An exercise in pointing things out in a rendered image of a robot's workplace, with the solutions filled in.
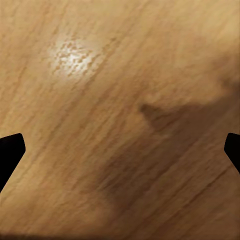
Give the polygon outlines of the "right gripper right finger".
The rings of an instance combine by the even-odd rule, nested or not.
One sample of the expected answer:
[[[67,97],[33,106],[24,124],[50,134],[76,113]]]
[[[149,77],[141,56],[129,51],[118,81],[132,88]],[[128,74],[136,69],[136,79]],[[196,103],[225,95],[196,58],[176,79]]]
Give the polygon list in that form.
[[[240,135],[228,133],[224,151],[240,173]]]

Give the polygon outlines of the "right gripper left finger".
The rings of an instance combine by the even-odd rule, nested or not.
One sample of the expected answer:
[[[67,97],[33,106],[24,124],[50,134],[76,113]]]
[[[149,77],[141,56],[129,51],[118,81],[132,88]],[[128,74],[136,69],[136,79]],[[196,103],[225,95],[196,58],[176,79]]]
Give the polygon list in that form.
[[[22,133],[0,138],[0,193],[26,152]]]

